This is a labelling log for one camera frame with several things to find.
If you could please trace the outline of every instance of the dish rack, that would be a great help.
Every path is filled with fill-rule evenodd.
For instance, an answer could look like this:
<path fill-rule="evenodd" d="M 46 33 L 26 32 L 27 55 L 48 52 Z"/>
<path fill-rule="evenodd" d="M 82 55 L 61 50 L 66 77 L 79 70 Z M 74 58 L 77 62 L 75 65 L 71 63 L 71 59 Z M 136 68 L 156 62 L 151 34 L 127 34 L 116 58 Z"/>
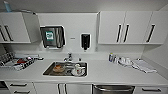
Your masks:
<path fill-rule="evenodd" d="M 24 59 L 25 63 L 17 63 L 19 59 Z M 15 53 L 10 52 L 0 56 L 0 70 L 22 70 L 34 63 L 36 59 L 31 57 L 16 58 Z"/>

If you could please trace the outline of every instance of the wall-mounted dispenser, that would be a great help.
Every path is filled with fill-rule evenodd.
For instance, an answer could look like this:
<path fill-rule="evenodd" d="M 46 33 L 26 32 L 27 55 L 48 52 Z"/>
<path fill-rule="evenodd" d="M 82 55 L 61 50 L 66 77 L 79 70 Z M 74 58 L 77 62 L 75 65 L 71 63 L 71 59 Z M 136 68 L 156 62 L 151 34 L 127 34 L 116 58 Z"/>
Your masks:
<path fill-rule="evenodd" d="M 62 48 L 65 45 L 64 28 L 62 26 L 40 27 L 44 47 Z"/>
<path fill-rule="evenodd" d="M 87 50 L 87 48 L 90 47 L 90 34 L 82 34 L 81 43 L 82 43 L 82 48 L 84 48 L 84 50 Z"/>

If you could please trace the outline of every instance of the paper towel dispenser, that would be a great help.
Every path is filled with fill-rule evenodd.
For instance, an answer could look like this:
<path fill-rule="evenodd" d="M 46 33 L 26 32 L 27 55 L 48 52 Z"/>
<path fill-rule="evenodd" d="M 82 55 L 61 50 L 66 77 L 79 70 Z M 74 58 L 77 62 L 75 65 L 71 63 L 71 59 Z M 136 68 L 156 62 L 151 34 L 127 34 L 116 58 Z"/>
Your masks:
<path fill-rule="evenodd" d="M 64 28 L 62 26 L 40 27 L 44 48 L 61 48 L 65 45 Z"/>

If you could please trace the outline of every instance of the cabinet door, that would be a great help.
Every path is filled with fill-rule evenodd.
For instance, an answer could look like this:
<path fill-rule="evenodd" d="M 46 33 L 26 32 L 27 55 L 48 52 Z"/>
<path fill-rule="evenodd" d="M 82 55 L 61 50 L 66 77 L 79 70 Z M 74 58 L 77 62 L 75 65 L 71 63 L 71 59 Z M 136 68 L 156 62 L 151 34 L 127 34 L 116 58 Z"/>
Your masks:
<path fill-rule="evenodd" d="M 4 28 L 3 22 L 0 19 L 0 43 L 10 43 L 7 32 Z"/>
<path fill-rule="evenodd" d="M 124 11 L 102 11 L 99 23 L 99 44 L 119 44 L 124 23 Z"/>
<path fill-rule="evenodd" d="M 168 32 L 168 12 L 154 11 L 144 38 L 144 44 L 163 44 Z"/>
<path fill-rule="evenodd" d="M 30 43 L 22 13 L 1 13 L 0 16 L 11 43 Z"/>
<path fill-rule="evenodd" d="M 58 84 L 55 83 L 34 83 L 37 94 L 60 94 Z"/>
<path fill-rule="evenodd" d="M 127 11 L 122 44 L 143 44 L 152 11 Z"/>
<path fill-rule="evenodd" d="M 67 94 L 92 94 L 92 85 L 66 84 Z"/>

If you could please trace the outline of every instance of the label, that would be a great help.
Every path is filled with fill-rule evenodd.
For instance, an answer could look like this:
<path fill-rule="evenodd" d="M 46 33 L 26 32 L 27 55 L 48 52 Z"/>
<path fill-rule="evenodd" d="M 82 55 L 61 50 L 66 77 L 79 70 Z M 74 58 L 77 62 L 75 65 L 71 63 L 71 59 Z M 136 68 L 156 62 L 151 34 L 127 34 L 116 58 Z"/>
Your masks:
<path fill-rule="evenodd" d="M 47 38 L 47 41 L 53 41 L 54 40 L 53 32 L 46 31 L 46 38 Z"/>

